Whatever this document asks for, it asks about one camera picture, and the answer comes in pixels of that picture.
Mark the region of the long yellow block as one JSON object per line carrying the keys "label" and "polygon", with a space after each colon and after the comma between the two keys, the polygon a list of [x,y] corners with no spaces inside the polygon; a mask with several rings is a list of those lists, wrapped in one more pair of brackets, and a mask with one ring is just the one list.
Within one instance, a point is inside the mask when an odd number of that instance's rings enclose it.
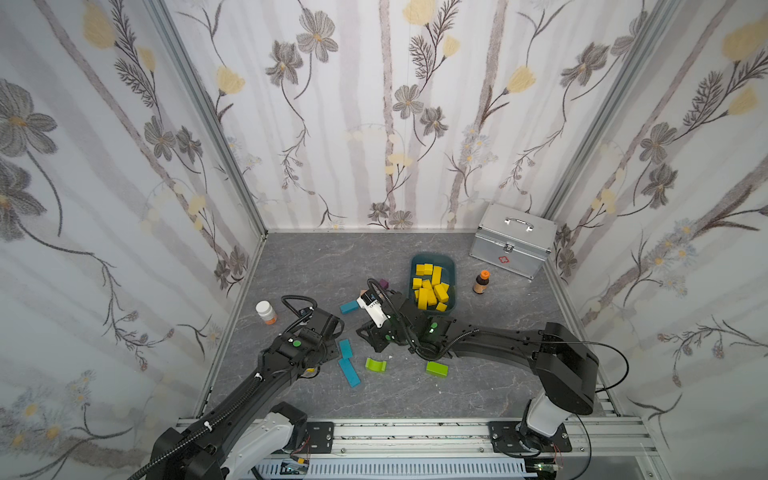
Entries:
{"label": "long yellow block", "polygon": [[421,288],[417,291],[417,307],[420,310],[429,310],[438,304],[434,290],[431,288]]}
{"label": "long yellow block", "polygon": [[441,284],[442,268],[438,265],[434,265],[432,268],[431,285],[436,286]]}
{"label": "long yellow block", "polygon": [[447,304],[449,302],[449,288],[450,286],[445,283],[440,283],[433,286],[434,294],[439,303]]}

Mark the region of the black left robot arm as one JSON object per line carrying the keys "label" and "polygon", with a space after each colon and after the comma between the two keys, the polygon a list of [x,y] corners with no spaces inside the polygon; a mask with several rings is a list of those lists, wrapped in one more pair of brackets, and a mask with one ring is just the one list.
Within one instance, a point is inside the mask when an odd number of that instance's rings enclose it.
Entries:
{"label": "black left robot arm", "polygon": [[310,297],[285,295],[281,301],[297,319],[258,354],[255,370],[184,431],[166,430],[132,479],[237,478],[230,455],[262,407],[306,370],[340,356],[337,339],[344,332],[343,320]]}

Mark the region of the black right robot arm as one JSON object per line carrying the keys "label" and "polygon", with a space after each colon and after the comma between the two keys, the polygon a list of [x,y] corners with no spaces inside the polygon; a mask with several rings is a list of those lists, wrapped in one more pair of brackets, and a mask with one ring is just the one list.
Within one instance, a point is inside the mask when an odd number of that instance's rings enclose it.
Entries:
{"label": "black right robot arm", "polygon": [[572,416],[594,413],[599,359],[591,341],[581,341],[564,325],[548,322],[538,330],[506,330],[427,313],[406,295],[370,279],[357,299],[370,320],[357,330],[376,352],[391,344],[437,362],[446,356],[472,357],[528,368],[541,391],[524,410],[518,430],[551,439]]}

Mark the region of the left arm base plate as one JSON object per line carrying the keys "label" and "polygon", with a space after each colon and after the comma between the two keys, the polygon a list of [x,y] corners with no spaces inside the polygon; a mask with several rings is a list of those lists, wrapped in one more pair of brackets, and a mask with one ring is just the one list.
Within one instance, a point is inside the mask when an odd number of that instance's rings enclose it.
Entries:
{"label": "left arm base plate", "polygon": [[294,428],[285,449],[294,454],[330,454],[334,443],[333,422],[304,422]]}

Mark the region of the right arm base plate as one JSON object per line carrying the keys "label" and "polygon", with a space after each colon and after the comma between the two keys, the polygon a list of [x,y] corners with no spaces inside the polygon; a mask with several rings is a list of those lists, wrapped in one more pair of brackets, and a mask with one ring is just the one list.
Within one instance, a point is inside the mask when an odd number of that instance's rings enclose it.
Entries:
{"label": "right arm base plate", "polygon": [[523,435],[519,420],[491,421],[487,424],[493,451],[511,456],[569,453],[573,450],[565,425],[561,424],[551,438],[535,433]]}

